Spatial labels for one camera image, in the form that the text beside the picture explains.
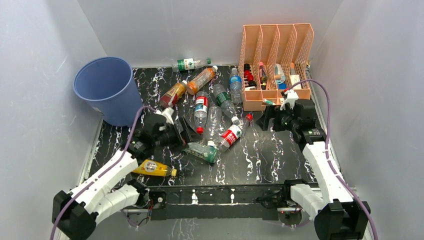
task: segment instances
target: bottle with green label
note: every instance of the bottle with green label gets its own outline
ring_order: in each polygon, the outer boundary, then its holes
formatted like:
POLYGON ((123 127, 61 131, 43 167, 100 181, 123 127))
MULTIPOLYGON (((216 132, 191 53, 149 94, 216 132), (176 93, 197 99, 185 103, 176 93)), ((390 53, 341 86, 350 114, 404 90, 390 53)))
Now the bottle with green label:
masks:
POLYGON ((218 106, 221 107, 223 113, 234 122, 233 119, 237 118, 236 107, 233 102, 230 100, 228 93, 223 85, 215 84, 212 88, 213 95, 216 97, 216 101, 218 102, 218 106))
POLYGON ((188 148, 184 148, 182 151, 203 159, 211 164, 215 163, 218 152, 213 146, 205 146, 197 142, 189 142, 188 148))
POLYGON ((179 72, 192 69, 199 69, 206 66, 207 64, 211 64, 211 59, 209 57, 206 59, 186 58, 176 61, 176 63, 172 65, 172 71, 179 72))

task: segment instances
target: orange plastic organizer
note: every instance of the orange plastic organizer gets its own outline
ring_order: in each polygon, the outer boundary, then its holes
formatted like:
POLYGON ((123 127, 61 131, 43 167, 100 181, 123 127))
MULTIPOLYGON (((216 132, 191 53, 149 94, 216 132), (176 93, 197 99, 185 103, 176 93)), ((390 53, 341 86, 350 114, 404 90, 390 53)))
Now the orange plastic organizer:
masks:
MULTIPOLYGON (((243 26, 238 72, 243 74, 244 64, 250 64, 251 73, 259 89, 245 90, 247 86, 243 85, 242 98, 245 111, 265 110, 266 105, 263 104, 263 99, 280 105, 280 98, 283 96, 282 90, 277 89, 274 78, 276 63, 281 64, 288 87, 291 87, 291 68, 294 68, 300 80, 306 79, 305 67, 313 40, 314 30, 309 23, 243 26), (263 62, 268 74, 265 90, 260 89, 259 62, 263 62)), ((301 89, 295 89, 295 91, 301 99, 311 97, 311 89, 307 82, 301 85, 301 89)))

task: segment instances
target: red bottle cap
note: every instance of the red bottle cap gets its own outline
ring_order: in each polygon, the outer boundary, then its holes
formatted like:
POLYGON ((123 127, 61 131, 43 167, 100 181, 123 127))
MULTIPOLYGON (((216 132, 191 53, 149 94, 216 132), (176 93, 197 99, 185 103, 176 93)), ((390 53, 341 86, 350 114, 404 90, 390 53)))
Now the red bottle cap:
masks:
POLYGON ((246 119, 247 119, 248 121, 252 121, 253 116, 252 116, 251 114, 247 114, 247 115, 246 115, 246 119))
POLYGON ((245 70, 245 71, 244 71, 244 75, 243 75, 243 76, 246 78, 246 77, 247 77, 247 76, 249 76, 249 75, 252 75, 252 74, 251 74, 251 71, 249 71, 249 70, 245 70))
POLYGON ((247 76, 247 80, 250 82, 250 81, 253 81, 255 78, 253 77, 253 75, 252 74, 250 74, 250 75, 248 75, 247 76))
POLYGON ((196 129, 196 132, 197 132, 198 134, 202 134, 202 133, 203 133, 203 127, 199 126, 199 127, 196 129))

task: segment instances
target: blue label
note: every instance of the blue label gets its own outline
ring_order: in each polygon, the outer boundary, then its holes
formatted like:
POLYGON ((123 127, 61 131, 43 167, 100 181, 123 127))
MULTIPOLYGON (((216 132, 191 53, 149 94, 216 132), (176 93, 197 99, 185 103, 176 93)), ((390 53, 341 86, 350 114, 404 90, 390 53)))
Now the blue label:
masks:
POLYGON ((233 77, 231 77, 230 79, 229 79, 229 84, 232 84, 232 83, 234 83, 234 82, 242 82, 242 78, 241 77, 239 77, 239 76, 233 76, 233 77))

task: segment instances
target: sticker on bucket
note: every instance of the sticker on bucket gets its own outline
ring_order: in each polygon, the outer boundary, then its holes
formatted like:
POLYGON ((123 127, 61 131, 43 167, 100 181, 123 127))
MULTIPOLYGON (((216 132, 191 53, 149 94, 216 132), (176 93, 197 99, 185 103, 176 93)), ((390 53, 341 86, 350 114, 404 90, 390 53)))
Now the sticker on bucket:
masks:
POLYGON ((98 112, 98 114, 100 114, 101 116, 104 116, 103 112, 100 111, 100 109, 98 109, 97 107, 92 107, 96 112, 98 112))

